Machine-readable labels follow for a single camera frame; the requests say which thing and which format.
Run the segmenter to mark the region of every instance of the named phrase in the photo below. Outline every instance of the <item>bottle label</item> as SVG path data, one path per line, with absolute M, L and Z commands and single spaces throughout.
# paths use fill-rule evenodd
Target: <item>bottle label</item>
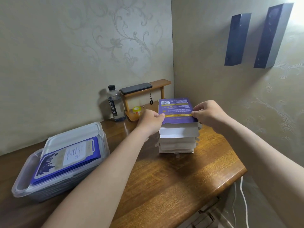
M 117 116 L 117 111 L 116 111 L 116 108 L 115 108 L 115 105 L 114 105 L 114 101 L 109 100 L 109 104 L 110 104 L 110 107 L 111 107 L 111 110 L 112 110 L 112 114 L 114 116 Z

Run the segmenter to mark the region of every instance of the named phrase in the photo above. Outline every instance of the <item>hand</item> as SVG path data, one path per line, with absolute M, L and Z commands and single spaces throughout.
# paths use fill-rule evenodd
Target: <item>hand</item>
M 137 128 L 141 129 L 147 136 L 151 136 L 159 131 L 165 119 L 165 114 L 158 114 L 153 110 L 145 110 L 140 116 Z
M 210 126 L 217 133 L 222 132 L 222 128 L 230 117 L 213 100 L 202 102 L 193 108 L 192 116 L 206 126 Z

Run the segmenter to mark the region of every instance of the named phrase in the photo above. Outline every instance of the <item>dark blue wall panel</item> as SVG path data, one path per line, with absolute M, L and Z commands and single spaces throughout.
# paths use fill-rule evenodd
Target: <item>dark blue wall panel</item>
M 275 64 L 287 27 L 293 3 L 269 7 L 254 68 L 269 68 Z
M 226 51 L 226 66 L 242 63 L 251 13 L 238 14 L 231 17 L 229 38 Z

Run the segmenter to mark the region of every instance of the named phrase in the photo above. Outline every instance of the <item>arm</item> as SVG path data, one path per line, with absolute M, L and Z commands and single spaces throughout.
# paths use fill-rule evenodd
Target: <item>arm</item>
M 195 118 L 227 139 L 283 222 L 304 227 L 304 168 L 230 118 L 215 101 L 193 110 Z
M 143 143 L 159 131 L 164 118 L 146 110 L 137 127 L 63 200 L 43 228 L 108 228 Z

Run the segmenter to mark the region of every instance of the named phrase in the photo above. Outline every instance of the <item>tape roll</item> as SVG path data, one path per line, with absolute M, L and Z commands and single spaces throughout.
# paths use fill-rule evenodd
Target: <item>tape roll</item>
M 134 114 L 139 114 L 141 112 L 141 107 L 140 106 L 136 106 L 132 110 L 133 110 Z

